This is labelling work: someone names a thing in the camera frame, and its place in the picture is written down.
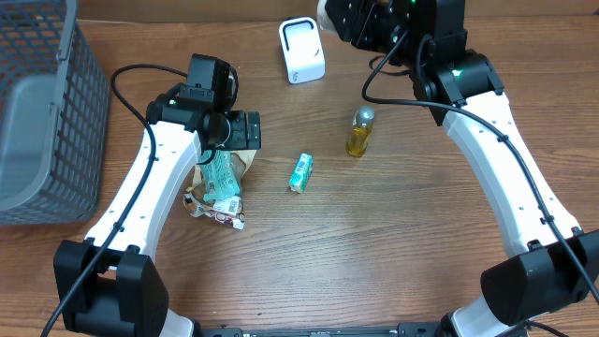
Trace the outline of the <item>green lid jar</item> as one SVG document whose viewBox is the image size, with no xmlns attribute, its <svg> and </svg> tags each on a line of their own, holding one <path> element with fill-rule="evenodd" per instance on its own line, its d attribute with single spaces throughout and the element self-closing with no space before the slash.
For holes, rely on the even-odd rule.
<svg viewBox="0 0 599 337">
<path fill-rule="evenodd" d="M 323 31 L 337 33 L 336 28 L 326 11 L 327 2 L 328 0 L 319 0 L 317 3 L 317 24 Z"/>
</svg>

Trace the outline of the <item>brown patterned snack bag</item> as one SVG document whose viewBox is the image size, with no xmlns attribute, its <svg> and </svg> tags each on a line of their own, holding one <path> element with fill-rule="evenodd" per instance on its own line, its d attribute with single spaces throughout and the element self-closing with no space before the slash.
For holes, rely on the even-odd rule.
<svg viewBox="0 0 599 337">
<path fill-rule="evenodd" d="M 238 230 L 244 229 L 245 216 L 242 203 L 241 178 L 251 167 L 256 150 L 231 152 L 235 175 L 240 183 L 241 192 L 223 200 L 204 201 L 205 184 L 200 165 L 194 166 L 194 177 L 190 187 L 183 194 L 183 203 L 193 217 L 207 216 L 216 222 Z"/>
</svg>

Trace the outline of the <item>green Kleenex tissue pack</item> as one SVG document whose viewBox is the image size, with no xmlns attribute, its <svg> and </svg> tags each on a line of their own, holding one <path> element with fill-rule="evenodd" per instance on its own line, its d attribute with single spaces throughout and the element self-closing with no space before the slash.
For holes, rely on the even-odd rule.
<svg viewBox="0 0 599 337">
<path fill-rule="evenodd" d="M 293 192 L 303 193 L 311 178 L 314 160 L 310 154 L 302 153 L 291 174 L 289 187 Z"/>
</svg>

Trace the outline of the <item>clear plastic bottle grey cap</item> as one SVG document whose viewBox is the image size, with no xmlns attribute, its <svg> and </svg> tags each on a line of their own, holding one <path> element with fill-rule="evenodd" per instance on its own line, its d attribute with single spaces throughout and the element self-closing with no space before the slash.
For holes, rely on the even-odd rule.
<svg viewBox="0 0 599 337">
<path fill-rule="evenodd" d="M 369 137 L 375 121 L 374 109 L 370 106 L 360 107 L 352 121 L 352 131 L 346 142 L 346 151 L 354 157 L 362 157 L 368 147 Z"/>
</svg>

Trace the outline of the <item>mint green wipes pack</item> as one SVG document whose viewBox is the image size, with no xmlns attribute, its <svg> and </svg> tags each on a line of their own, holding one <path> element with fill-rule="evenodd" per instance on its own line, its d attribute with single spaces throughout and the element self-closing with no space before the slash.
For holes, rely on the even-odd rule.
<svg viewBox="0 0 599 337">
<path fill-rule="evenodd" d="M 205 184 L 204 201 L 223 200 L 241 192 L 231 152 L 207 151 L 200 157 L 199 167 Z"/>
</svg>

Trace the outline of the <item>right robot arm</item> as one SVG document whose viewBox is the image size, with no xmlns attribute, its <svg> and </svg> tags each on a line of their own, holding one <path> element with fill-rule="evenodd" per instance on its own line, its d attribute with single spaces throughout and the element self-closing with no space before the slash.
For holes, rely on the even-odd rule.
<svg viewBox="0 0 599 337">
<path fill-rule="evenodd" d="M 484 271 L 478 299 L 401 336 L 523 336 L 540 315 L 598 290 L 598 235 L 555 197 L 525 145 L 491 61 L 467 45 L 463 0 L 325 0 L 319 23 L 383 63 L 405 66 L 410 104 L 427 108 L 464 153 L 489 201 L 506 260 Z"/>
</svg>

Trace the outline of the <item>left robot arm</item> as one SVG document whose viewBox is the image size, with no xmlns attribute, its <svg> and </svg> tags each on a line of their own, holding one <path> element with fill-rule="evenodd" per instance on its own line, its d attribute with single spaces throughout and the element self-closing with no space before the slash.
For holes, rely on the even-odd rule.
<svg viewBox="0 0 599 337">
<path fill-rule="evenodd" d="M 56 320 L 91 336 L 198 336 L 195 320 L 169 307 L 154 265 L 168 212 L 188 172 L 220 151 L 258 150 L 259 115 L 234 110 L 236 69 L 216 57 L 192 56 L 184 80 L 136 117 L 144 126 L 137 157 L 109 209 L 81 242 L 63 241 L 53 258 L 60 302 Z"/>
</svg>

